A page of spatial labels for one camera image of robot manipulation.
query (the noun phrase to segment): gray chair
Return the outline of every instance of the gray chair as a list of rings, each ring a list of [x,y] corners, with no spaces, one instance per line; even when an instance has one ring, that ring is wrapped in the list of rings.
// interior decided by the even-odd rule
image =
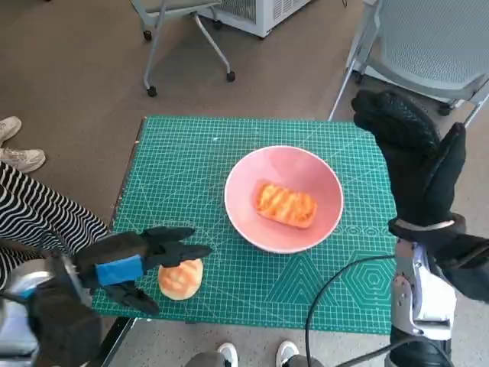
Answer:
[[[222,0],[131,0],[132,6],[138,13],[141,19],[141,26],[143,28],[143,35],[146,41],[152,41],[149,60],[147,61],[146,70],[144,71],[144,86],[146,87],[147,94],[150,97],[157,95],[156,88],[149,82],[151,64],[154,58],[154,54],[157,48],[158,39],[160,37],[161,26],[164,20],[170,18],[180,18],[185,15],[191,15],[197,26],[200,28],[207,41],[212,45],[215,52],[219,55],[222,62],[226,66],[226,79],[229,82],[235,81],[235,72],[231,70],[228,59],[222,53],[221,49],[214,42],[209,32],[204,28],[200,21],[197,11],[203,8],[212,8],[215,5],[220,5]]]
[[[364,0],[364,6],[329,120],[354,67],[358,81],[370,67],[398,86],[448,100],[441,115],[461,101],[473,103],[468,125],[489,96],[489,2]]]

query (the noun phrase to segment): bread roll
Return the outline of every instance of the bread roll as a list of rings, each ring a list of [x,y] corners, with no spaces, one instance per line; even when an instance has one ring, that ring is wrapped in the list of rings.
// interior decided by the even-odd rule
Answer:
[[[317,203],[308,193],[266,182],[258,187],[254,207],[267,219],[306,229],[313,224]]]
[[[186,300],[191,298],[202,283],[204,266],[202,260],[188,260],[176,268],[164,268],[160,265],[158,270],[158,284],[160,291],[172,300]]]

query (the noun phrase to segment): blue tape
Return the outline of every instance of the blue tape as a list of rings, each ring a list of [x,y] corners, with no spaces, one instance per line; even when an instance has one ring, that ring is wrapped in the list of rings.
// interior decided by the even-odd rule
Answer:
[[[144,275],[140,255],[96,265],[97,278],[102,286],[134,281]]]
[[[22,291],[19,294],[19,297],[25,298],[27,300],[34,293],[35,290],[36,290],[36,287],[26,289],[25,291]]]

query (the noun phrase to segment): sneaker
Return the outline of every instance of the sneaker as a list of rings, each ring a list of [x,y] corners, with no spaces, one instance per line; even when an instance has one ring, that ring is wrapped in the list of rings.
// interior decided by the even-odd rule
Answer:
[[[0,148],[0,161],[26,174],[42,166],[46,161],[46,156],[41,149],[15,151],[13,149]]]
[[[18,117],[7,117],[0,121],[0,147],[3,142],[13,137],[21,129],[22,122]]]
[[[230,367],[238,367],[238,351],[235,346],[231,343],[224,343],[217,349],[217,351],[231,364]]]
[[[275,366],[282,367],[289,359],[299,354],[299,349],[297,346],[289,341],[283,342],[280,344],[277,350],[277,358]]]

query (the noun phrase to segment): robotic arm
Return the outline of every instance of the robotic arm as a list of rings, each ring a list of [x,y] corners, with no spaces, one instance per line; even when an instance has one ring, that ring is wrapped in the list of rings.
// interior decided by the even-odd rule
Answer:
[[[489,301],[489,241],[465,234],[465,219],[450,211],[465,162],[465,127],[454,124],[440,140],[432,120],[392,92],[361,91],[352,101],[355,124],[371,132],[389,171],[399,238],[392,282],[391,342],[432,340],[451,354],[455,290]],[[447,367],[432,345],[407,343],[386,367]]]
[[[190,228],[158,227],[140,235],[125,232],[101,239],[72,259],[53,253],[28,261],[10,274],[0,294],[0,366],[78,367],[95,357],[102,341],[100,316],[84,288],[103,288],[113,300],[144,313],[158,314],[154,300],[134,280],[163,265],[211,253],[203,245],[180,241]]]

